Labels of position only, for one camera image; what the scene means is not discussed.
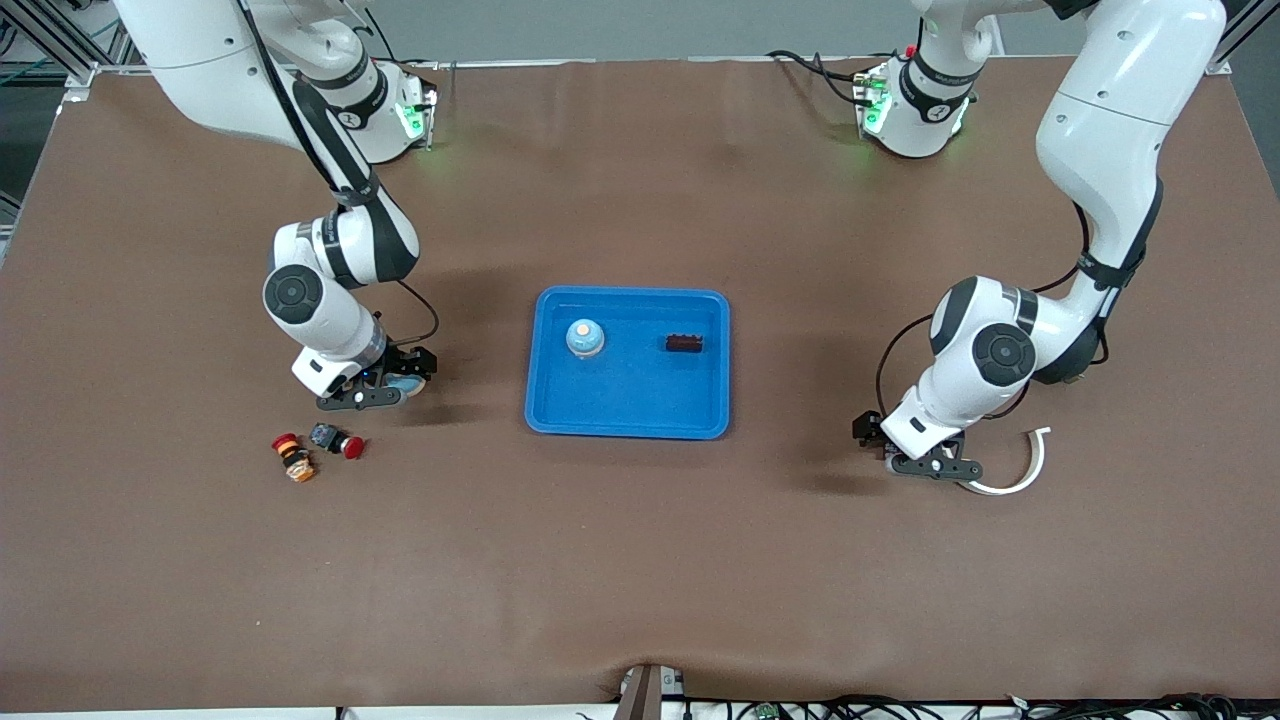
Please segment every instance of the brown table surface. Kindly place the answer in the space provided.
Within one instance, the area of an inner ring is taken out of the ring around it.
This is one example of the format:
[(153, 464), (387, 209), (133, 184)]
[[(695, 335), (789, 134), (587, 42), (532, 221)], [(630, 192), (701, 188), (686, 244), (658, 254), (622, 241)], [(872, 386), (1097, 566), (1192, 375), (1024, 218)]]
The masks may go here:
[[(794, 67), (439, 73), (435, 151), (379, 173), (422, 236), (442, 372), (333, 416), (260, 302), (323, 183), (100, 77), (0, 274), (0, 708), (595, 701), (643, 661), (704, 696), (1276, 696), (1280, 206), (1226, 78), (1169, 137), (1110, 364), (972, 432), (996, 484), (1051, 425), (1030, 491), (895, 479), (849, 437), (884, 343), (951, 283), (1073, 263), (1034, 156), (1068, 61), (993, 61), (918, 161)], [(724, 438), (531, 432), (556, 283), (723, 292)], [(426, 323), (394, 286), (358, 295), (393, 334)], [(320, 419), (369, 451), (296, 486), (269, 443)]]

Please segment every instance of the black stripe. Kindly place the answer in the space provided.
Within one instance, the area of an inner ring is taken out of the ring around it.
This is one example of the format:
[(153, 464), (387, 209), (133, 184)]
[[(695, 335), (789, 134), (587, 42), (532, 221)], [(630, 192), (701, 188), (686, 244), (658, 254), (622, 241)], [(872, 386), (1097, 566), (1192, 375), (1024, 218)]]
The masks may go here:
[[(305, 117), (307, 122), (311, 123), (312, 129), (320, 138), (320, 143), (329, 150), (329, 154), (333, 156), (334, 161), (338, 163), (338, 168), (343, 172), (343, 174), (346, 174), (348, 178), (352, 179), (353, 183), (356, 183), (355, 188), (339, 187), (338, 188), (339, 192), (335, 192), (334, 197), (338, 199), (339, 202), (342, 202), (347, 197), (344, 191), (351, 190), (361, 197), (370, 199), (369, 201), (361, 202), (360, 205), (362, 205), (369, 210), (369, 220), (372, 224), (374, 269), (378, 274), (378, 282), (403, 279), (404, 277), (408, 275), (410, 270), (413, 269), (413, 265), (417, 264), (417, 258), (415, 258), (413, 254), (408, 251), (408, 247), (404, 247), (404, 238), (401, 237), (399, 231), (396, 228), (396, 223), (392, 222), (390, 213), (387, 210), (383, 202), (376, 197), (378, 176), (374, 173), (372, 168), (370, 168), (367, 176), (364, 173), (364, 170), (360, 169), (360, 165), (356, 163), (356, 159), (351, 155), (351, 151), (347, 150), (346, 143), (338, 135), (338, 129), (333, 126), (333, 123), (329, 122), (329, 105), (325, 104), (324, 97), (320, 96), (320, 92), (317, 92), (316, 88), (308, 86), (305, 82), (294, 82), (293, 91), (294, 91), (294, 97), (298, 101), (298, 108), (301, 108), (302, 110), (302, 117)], [(338, 213), (351, 206), (352, 205), (344, 205), (343, 208), (334, 210), (328, 218), (326, 227), (329, 227), (330, 228), (329, 232), (333, 233), (332, 240), (334, 245), (337, 245), (338, 242), (337, 238)], [(332, 251), (329, 250), (329, 243), (330, 243), (330, 237), (329, 233), (326, 232), (325, 254), (329, 258), (334, 273), (338, 273), (339, 265), (333, 261), (333, 258), (334, 255), (338, 256), (342, 255), (340, 247), (337, 247), (335, 250)], [(342, 259), (340, 268), (346, 269), (349, 277), (349, 268), (347, 268), (344, 258)], [(337, 279), (338, 282), (343, 282), (340, 277)]]
[(396, 229), (385, 205), (370, 202), (365, 208), (369, 209), (369, 222), (374, 225), (374, 268), (378, 272), (378, 282), (407, 278), (417, 264), (417, 256), (404, 247), (404, 240)]
[(333, 279), (347, 290), (364, 287), (364, 283), (351, 274), (351, 265), (347, 264), (347, 256), (342, 252), (342, 243), (338, 241), (338, 210), (329, 213), (320, 222), (320, 237), (324, 241), (324, 256), (329, 259), (329, 266), (333, 269)]
[(1024, 333), (1030, 334), (1036, 327), (1036, 315), (1039, 313), (1039, 299), (1029, 290), (1018, 288), (1018, 327)]
[(911, 61), (915, 63), (916, 68), (920, 68), (922, 76), (947, 87), (963, 87), (978, 79), (978, 76), (982, 74), (982, 68), (978, 68), (978, 72), (968, 76), (948, 76), (947, 73), (940, 73), (924, 61), (924, 55), (920, 53), (919, 47), (915, 49), (915, 55), (911, 55)]
[[(374, 117), (374, 113), (376, 113), (387, 100), (389, 87), (390, 83), (387, 81), (387, 76), (378, 73), (378, 82), (374, 85), (372, 92), (358, 102), (352, 102), (346, 108), (338, 108), (338, 120), (347, 129), (365, 129), (365, 127), (369, 126), (369, 118)], [(349, 122), (351, 118), (347, 115), (353, 117), (358, 122)]]
[[(916, 87), (910, 70), (911, 65), (902, 65), (902, 72), (899, 73), (899, 87), (902, 88), (902, 99), (906, 100), (906, 104), (920, 113), (920, 120), (931, 124), (945, 122), (960, 105), (964, 105), (968, 94), (961, 92), (950, 100), (934, 97)], [(946, 108), (946, 111), (943, 113), (940, 108)]]
[(369, 68), (369, 50), (364, 50), (360, 54), (360, 61), (356, 63), (355, 68), (347, 70), (347, 74), (333, 79), (316, 79), (316, 78), (307, 78), (307, 79), (310, 79), (311, 85), (319, 87), (320, 90), (342, 90), (343, 87), (348, 87), (357, 79), (362, 78), (367, 68)]
[(951, 340), (956, 336), (956, 331), (960, 329), (960, 320), (964, 319), (965, 311), (969, 310), (969, 302), (973, 301), (973, 293), (977, 290), (977, 275), (965, 278), (951, 286), (951, 296), (947, 297), (947, 306), (942, 309), (942, 327), (938, 328), (938, 334), (929, 338), (929, 348), (933, 350), (934, 355), (942, 352), (947, 345), (951, 345)]
[(307, 119), (311, 129), (320, 138), (320, 145), (324, 145), (325, 150), (329, 151), (334, 163), (338, 164), (338, 169), (342, 170), (342, 174), (347, 176), (355, 190), (360, 190), (361, 186), (367, 184), (369, 177), (365, 174), (365, 170), (360, 169), (360, 163), (352, 156), (351, 150), (347, 149), (347, 143), (342, 141), (338, 131), (329, 120), (329, 104), (324, 101), (320, 92), (302, 81), (294, 81), (293, 97), (298, 102), (302, 117)]

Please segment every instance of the black cable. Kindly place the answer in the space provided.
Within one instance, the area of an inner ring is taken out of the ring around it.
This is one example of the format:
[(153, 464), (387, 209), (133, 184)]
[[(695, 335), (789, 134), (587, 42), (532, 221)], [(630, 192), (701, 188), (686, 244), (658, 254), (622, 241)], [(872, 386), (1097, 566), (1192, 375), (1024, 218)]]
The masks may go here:
[(893, 352), (893, 346), (897, 345), (897, 341), (902, 340), (902, 336), (911, 332), (911, 328), (919, 325), (920, 323), (927, 323), (932, 319), (933, 319), (933, 313), (929, 313), (923, 318), (916, 318), (910, 323), (908, 323), (905, 328), (897, 331), (897, 334), (893, 336), (893, 340), (888, 341), (888, 347), (884, 348), (884, 355), (881, 355), (879, 365), (876, 365), (876, 406), (879, 407), (882, 418), (884, 416), (884, 391), (881, 387), (881, 377), (884, 374), (884, 363), (888, 363), (888, 354)]
[(836, 82), (832, 79), (832, 74), (827, 69), (827, 65), (822, 64), (822, 55), (819, 55), (818, 53), (814, 53), (813, 54), (813, 63), (815, 65), (818, 65), (818, 70), (822, 73), (822, 77), (827, 81), (827, 87), (829, 87), (831, 91), (836, 94), (836, 97), (840, 97), (841, 100), (844, 100), (845, 102), (849, 102), (850, 105), (858, 105), (859, 108), (870, 108), (872, 106), (870, 101), (868, 101), (868, 100), (860, 100), (858, 97), (854, 97), (852, 95), (845, 95), (844, 92), (840, 91), (838, 87), (836, 87)]
[(396, 59), (396, 51), (392, 50), (390, 42), (387, 42), (387, 33), (383, 32), (383, 26), (378, 24), (378, 18), (374, 17), (374, 12), (365, 8), (365, 14), (369, 15), (369, 22), (374, 23), (374, 29), (378, 31), (378, 38), (383, 41), (383, 47), (387, 49), (387, 55), (393, 63), (398, 63), (399, 60)]
[(399, 283), (401, 287), (403, 287), (404, 290), (407, 290), (410, 295), (412, 295), (413, 297), (416, 297), (417, 301), (421, 302), (422, 306), (426, 307), (428, 311), (431, 313), (431, 329), (428, 331), (425, 334), (420, 334), (420, 336), (415, 336), (415, 337), (407, 337), (407, 338), (403, 338), (403, 340), (394, 340), (394, 341), (390, 342), (392, 347), (401, 347), (401, 346), (408, 345), (411, 342), (422, 342), (424, 340), (428, 340), (429, 337), (434, 336), (440, 329), (440, 314), (435, 311), (435, 307), (433, 307), (431, 304), (428, 302), (426, 299), (422, 297), (422, 295), (420, 292), (417, 292), (416, 290), (413, 290), (412, 287), (410, 287), (410, 284), (407, 282), (404, 282), (404, 281), (396, 281), (396, 282)]
[(298, 145), (302, 146), (302, 152), (306, 154), (307, 159), (315, 167), (320, 177), (329, 183), (329, 190), (338, 192), (337, 183), (333, 182), (333, 176), (325, 169), (324, 163), (320, 161), (320, 155), (316, 152), (314, 145), (311, 145), (311, 138), (307, 137), (307, 131), (302, 126), (302, 118), (298, 117), (297, 110), (293, 108), (293, 100), (289, 99), (289, 94), (284, 90), (284, 83), (280, 81), (280, 76), (275, 72), (275, 64), (271, 61), (271, 55), (266, 50), (266, 42), (262, 40), (262, 33), (257, 29), (257, 22), (253, 20), (253, 13), (248, 9), (248, 3), (246, 0), (239, 0), (241, 13), (244, 14), (244, 22), (248, 24), (248, 31), (253, 36), (253, 45), (257, 49), (259, 59), (261, 60), (261, 72), (266, 74), (266, 82), (271, 86), (271, 91), (275, 94), (275, 100), (280, 104), (280, 111), (284, 113), (284, 119), (289, 122), (289, 128), (293, 129), (293, 135), (298, 136)]
[[(796, 55), (795, 53), (792, 53), (790, 50), (774, 50), (773, 53), (765, 53), (764, 56), (765, 58), (786, 58), (788, 60), (795, 60), (795, 63), (797, 65), (800, 65), (801, 68), (809, 70), (810, 73), (819, 74), (819, 76), (823, 74), (823, 72), (818, 68), (818, 65), (814, 65), (809, 60), (805, 60), (804, 58), (801, 58), (800, 55)], [(854, 76), (851, 76), (851, 74), (846, 76), (844, 73), (832, 73), (829, 70), (827, 72), (827, 74), (829, 74), (835, 79), (840, 79), (840, 81), (845, 81), (845, 82), (854, 82)]]
[(9, 42), (5, 44), (4, 50), (0, 50), (0, 56), (13, 50), (13, 44), (18, 42), (18, 28), (9, 24), (9, 20), (0, 18), (0, 40), (4, 38), (5, 33), (9, 33)]
[(1111, 359), (1111, 347), (1107, 346), (1106, 328), (1098, 328), (1098, 345), (1102, 346), (1102, 357), (1098, 357), (1097, 360), (1089, 360), (1089, 365), (1101, 365)]
[[(1093, 242), (1093, 240), (1089, 237), (1089, 220), (1088, 218), (1084, 217), (1084, 209), (1080, 208), (1079, 202), (1073, 202), (1071, 205), (1075, 208), (1075, 217), (1080, 220), (1080, 237), (1082, 237), (1080, 255), (1084, 255), (1085, 252), (1089, 251), (1089, 245)], [(1071, 269), (1068, 270), (1066, 274), (1064, 274), (1062, 277), (1057, 278), (1056, 281), (1048, 284), (1042, 284), (1039, 287), (1032, 288), (1032, 292), (1044, 292), (1046, 290), (1053, 290), (1055, 287), (1075, 277), (1076, 270), (1079, 270), (1079, 266), (1071, 265)]]
[[(1089, 251), (1089, 245), (1092, 243), (1092, 237), (1089, 234), (1089, 220), (1088, 220), (1088, 218), (1085, 218), (1084, 209), (1080, 208), (1079, 204), (1073, 202), (1073, 206), (1075, 208), (1075, 217), (1080, 220), (1080, 237), (1082, 237), (1082, 240), (1080, 240), (1080, 255), (1084, 255), (1085, 252)], [(1062, 277), (1057, 278), (1056, 281), (1053, 281), (1053, 282), (1051, 282), (1048, 284), (1042, 284), (1042, 286), (1039, 286), (1037, 288), (1032, 288), (1032, 292), (1039, 293), (1039, 292), (1044, 292), (1047, 290), (1053, 290), (1055, 287), (1057, 287), (1057, 286), (1065, 283), (1066, 281), (1071, 279), (1071, 277), (1075, 275), (1076, 270), (1078, 270), (1078, 266), (1073, 265), (1071, 269), (1068, 270)], [(884, 389), (881, 386), (881, 378), (884, 375), (884, 364), (888, 361), (890, 354), (893, 352), (893, 346), (897, 345), (897, 341), (902, 340), (902, 336), (905, 336), (908, 332), (910, 332), (911, 328), (914, 328), (915, 325), (919, 325), (920, 323), (932, 320), (932, 319), (933, 319), (933, 314), (931, 313), (931, 314), (928, 314), (928, 315), (925, 315), (923, 318), (916, 318), (915, 320), (911, 320), (910, 323), (908, 323), (908, 325), (905, 328), (902, 328), (901, 331), (899, 331), (897, 334), (893, 336), (893, 340), (888, 341), (888, 346), (884, 347), (884, 354), (881, 355), (881, 361), (876, 366), (876, 407), (879, 409), (879, 414), (881, 414), (882, 418), (884, 416)], [(1100, 340), (1101, 340), (1101, 343), (1102, 343), (1102, 357), (1098, 359), (1098, 360), (1093, 360), (1092, 363), (1089, 363), (1091, 365), (1101, 365), (1101, 364), (1106, 363), (1111, 357), (1110, 350), (1107, 348), (1106, 334), (1100, 332)], [(995, 414), (989, 414), (989, 415), (983, 415), (983, 419), (986, 419), (986, 420), (998, 420), (1000, 418), (1004, 418), (1004, 416), (1009, 415), (1010, 413), (1014, 411), (1015, 407), (1018, 407), (1019, 404), (1021, 404), (1023, 397), (1025, 397), (1025, 396), (1027, 396), (1027, 386), (1023, 386), (1023, 392), (1018, 396), (1016, 400), (1014, 400), (1012, 405), (1010, 405), (1006, 410), (1002, 410), (1000, 413), (995, 413)]]

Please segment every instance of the blue tray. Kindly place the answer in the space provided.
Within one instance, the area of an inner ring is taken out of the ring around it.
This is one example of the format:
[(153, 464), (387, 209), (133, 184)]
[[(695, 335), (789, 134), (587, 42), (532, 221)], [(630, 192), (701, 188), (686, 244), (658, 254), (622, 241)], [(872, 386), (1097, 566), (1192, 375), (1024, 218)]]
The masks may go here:
[[(579, 357), (570, 325), (590, 319), (604, 347)], [(668, 334), (703, 336), (669, 352)], [(714, 439), (728, 428), (728, 302), (709, 290), (556, 286), (538, 299), (525, 420), (540, 433)]]

